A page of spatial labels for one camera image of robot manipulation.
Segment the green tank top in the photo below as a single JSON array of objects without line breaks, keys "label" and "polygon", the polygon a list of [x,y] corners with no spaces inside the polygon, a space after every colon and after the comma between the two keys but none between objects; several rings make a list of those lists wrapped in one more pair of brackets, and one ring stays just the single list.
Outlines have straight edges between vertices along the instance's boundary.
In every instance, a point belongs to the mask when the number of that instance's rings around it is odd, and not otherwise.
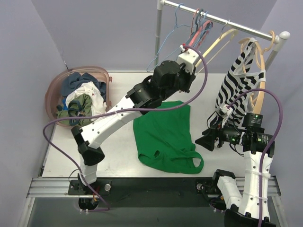
[{"label": "green tank top", "polygon": [[167,173],[198,174],[204,167],[190,134],[190,105],[163,102],[133,121],[138,159]]}]

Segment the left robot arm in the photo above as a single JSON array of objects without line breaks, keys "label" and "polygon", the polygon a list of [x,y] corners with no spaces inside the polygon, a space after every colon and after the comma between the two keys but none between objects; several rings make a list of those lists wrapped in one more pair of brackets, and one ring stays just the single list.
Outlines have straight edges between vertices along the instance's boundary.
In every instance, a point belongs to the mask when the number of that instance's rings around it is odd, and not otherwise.
[{"label": "left robot arm", "polygon": [[156,109],[178,91],[189,92],[195,77],[193,63],[163,61],[152,75],[136,84],[108,112],[89,125],[72,128],[80,154],[79,189],[92,194],[96,189],[97,166],[105,158],[101,144],[114,132]]}]

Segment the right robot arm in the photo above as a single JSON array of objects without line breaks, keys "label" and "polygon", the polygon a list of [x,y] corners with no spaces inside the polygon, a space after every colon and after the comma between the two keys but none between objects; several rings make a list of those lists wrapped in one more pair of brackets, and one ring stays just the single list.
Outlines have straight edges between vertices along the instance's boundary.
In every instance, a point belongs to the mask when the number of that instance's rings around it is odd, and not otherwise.
[{"label": "right robot arm", "polygon": [[241,145],[244,153],[244,189],[240,192],[234,173],[217,169],[210,181],[213,192],[221,193],[226,210],[226,227],[274,227],[268,211],[268,181],[273,161],[274,143],[272,136],[261,127],[263,116],[248,113],[243,118],[242,129],[224,126],[219,122],[202,133],[195,143],[213,151],[215,143],[224,142]]}]

